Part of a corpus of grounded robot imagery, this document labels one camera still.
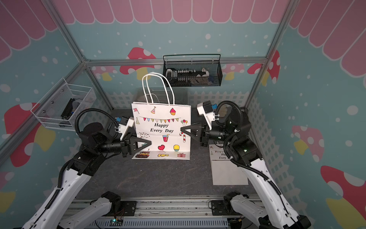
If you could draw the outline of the white paper gift bag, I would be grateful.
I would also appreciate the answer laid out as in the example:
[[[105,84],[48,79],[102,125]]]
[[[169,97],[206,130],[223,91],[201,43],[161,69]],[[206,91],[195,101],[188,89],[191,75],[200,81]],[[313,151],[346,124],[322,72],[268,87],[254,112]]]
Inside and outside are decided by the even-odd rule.
[[[226,157],[222,144],[210,144],[209,151],[214,186],[249,185],[244,172]]]

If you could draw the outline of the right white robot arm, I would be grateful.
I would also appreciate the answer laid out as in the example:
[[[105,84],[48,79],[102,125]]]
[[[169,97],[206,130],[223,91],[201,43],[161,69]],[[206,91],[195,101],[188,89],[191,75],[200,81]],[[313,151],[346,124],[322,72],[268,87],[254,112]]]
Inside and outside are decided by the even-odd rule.
[[[212,108],[210,101],[197,105],[198,114],[206,123],[195,123],[181,131],[207,146],[210,140],[221,141],[225,156],[240,168],[255,188],[263,207],[238,192],[224,197],[226,210],[238,213],[260,229],[309,229],[307,216],[299,214],[283,196],[269,173],[262,153],[249,138],[251,123],[248,110],[232,101],[223,101]]]

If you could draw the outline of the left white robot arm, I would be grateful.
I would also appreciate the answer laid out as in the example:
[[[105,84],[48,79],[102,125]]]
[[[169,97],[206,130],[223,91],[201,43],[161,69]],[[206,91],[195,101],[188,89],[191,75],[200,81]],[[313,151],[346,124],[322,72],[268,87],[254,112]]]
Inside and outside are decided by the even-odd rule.
[[[101,123],[94,122],[80,130],[80,119],[88,112],[101,113],[112,123],[104,128]],[[85,209],[68,219],[62,219],[77,194],[106,160],[114,156],[126,157],[138,153],[152,144],[150,140],[138,138],[136,134],[130,132],[133,126],[132,117],[124,117],[118,123],[101,109],[88,108],[81,111],[75,119],[75,131],[82,141],[79,152],[62,166],[56,187],[23,228],[84,229],[101,216],[106,214],[117,216],[123,212],[121,197],[108,191]]]

